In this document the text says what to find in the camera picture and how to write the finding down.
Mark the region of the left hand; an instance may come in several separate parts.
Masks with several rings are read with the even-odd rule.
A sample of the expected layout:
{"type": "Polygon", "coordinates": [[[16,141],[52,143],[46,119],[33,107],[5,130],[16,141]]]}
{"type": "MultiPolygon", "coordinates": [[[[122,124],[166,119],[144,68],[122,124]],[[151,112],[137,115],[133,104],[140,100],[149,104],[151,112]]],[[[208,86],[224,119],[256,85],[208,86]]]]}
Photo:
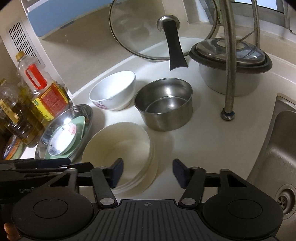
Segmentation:
{"type": "Polygon", "coordinates": [[[20,240],[21,236],[14,224],[5,223],[4,230],[6,232],[6,237],[9,241],[19,241],[20,240]]]}

